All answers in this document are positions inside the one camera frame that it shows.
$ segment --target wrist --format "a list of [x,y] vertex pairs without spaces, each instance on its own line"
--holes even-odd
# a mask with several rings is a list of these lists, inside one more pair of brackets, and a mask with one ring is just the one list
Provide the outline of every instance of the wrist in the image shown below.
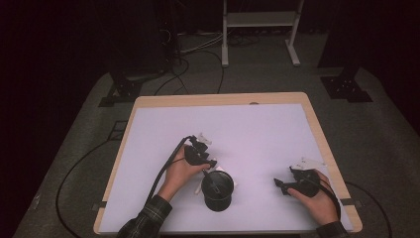
[[160,190],[157,192],[157,195],[159,195],[161,198],[165,199],[167,202],[170,202],[172,198],[175,196],[178,189],[173,188],[173,186],[167,185],[164,183]]
[[340,221],[337,216],[321,217],[318,219],[318,224],[323,226],[336,221]]

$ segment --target white paper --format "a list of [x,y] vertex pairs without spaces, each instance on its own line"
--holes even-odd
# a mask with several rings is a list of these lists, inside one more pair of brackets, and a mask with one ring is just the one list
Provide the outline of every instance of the white paper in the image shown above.
[[[179,141],[203,135],[217,158],[239,184],[222,212],[208,209],[203,175],[195,176],[171,201],[173,210],[162,233],[277,232],[314,230],[303,205],[284,196],[273,178],[294,181],[289,166],[302,157],[324,162],[300,104],[191,106],[137,109],[99,228],[114,233],[143,208],[152,184]],[[327,170],[320,169],[328,176]],[[353,227],[342,208],[342,222]]]

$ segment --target wooden table edge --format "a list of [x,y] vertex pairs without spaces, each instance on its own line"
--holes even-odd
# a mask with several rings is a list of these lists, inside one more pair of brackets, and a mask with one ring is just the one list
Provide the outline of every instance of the wooden table edge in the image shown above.
[[[141,96],[136,99],[133,106],[126,131],[130,131],[136,110],[138,108],[148,107],[185,107],[185,106],[218,106],[218,105],[244,105],[244,104],[301,104],[306,114],[312,134],[318,144],[321,156],[327,164],[327,170],[334,181],[339,199],[351,198],[349,191],[344,183],[343,177],[333,157],[333,153],[319,124],[318,118],[309,101],[308,96],[304,92],[265,92],[265,93],[233,93],[233,94],[198,94],[198,95],[171,95],[171,96]],[[114,182],[115,174],[121,161],[123,149],[128,138],[128,133],[124,134],[118,151],[117,158],[114,163],[108,184],[106,186],[102,201],[108,201]],[[353,225],[352,233],[360,232],[363,228],[362,221],[354,205],[346,205],[346,212]],[[96,234],[99,232],[100,223],[102,221],[105,207],[100,207],[98,215],[93,226]]]

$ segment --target plaid sleeve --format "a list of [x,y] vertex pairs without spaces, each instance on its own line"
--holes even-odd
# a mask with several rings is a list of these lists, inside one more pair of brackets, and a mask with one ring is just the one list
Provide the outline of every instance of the plaid sleeve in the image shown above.
[[350,237],[341,221],[331,222],[316,229],[321,238],[348,238]]
[[172,206],[163,198],[155,195],[145,205],[139,215],[129,220],[118,232],[117,238],[155,238]]

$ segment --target white shelf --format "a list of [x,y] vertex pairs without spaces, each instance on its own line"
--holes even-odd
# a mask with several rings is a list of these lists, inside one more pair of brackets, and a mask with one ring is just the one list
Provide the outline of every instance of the white shelf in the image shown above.
[[227,27],[293,26],[296,12],[228,13]]

